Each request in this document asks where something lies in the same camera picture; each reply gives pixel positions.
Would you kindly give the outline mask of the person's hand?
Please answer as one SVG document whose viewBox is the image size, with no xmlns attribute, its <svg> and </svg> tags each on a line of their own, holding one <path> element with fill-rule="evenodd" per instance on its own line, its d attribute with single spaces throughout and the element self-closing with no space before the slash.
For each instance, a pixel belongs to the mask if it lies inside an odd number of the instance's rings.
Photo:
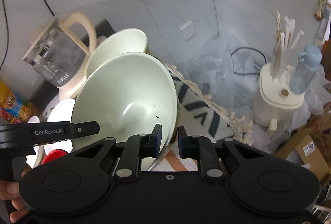
<svg viewBox="0 0 331 224">
<path fill-rule="evenodd" d="M 24 202 L 20 196 L 19 183 L 1 180 L 0 190 L 1 200 L 10 200 L 12 206 L 15 208 L 15 210 L 10 213 L 9 219 L 11 223 L 16 223 L 28 213 L 28 210 L 26 209 Z"/>
</svg>

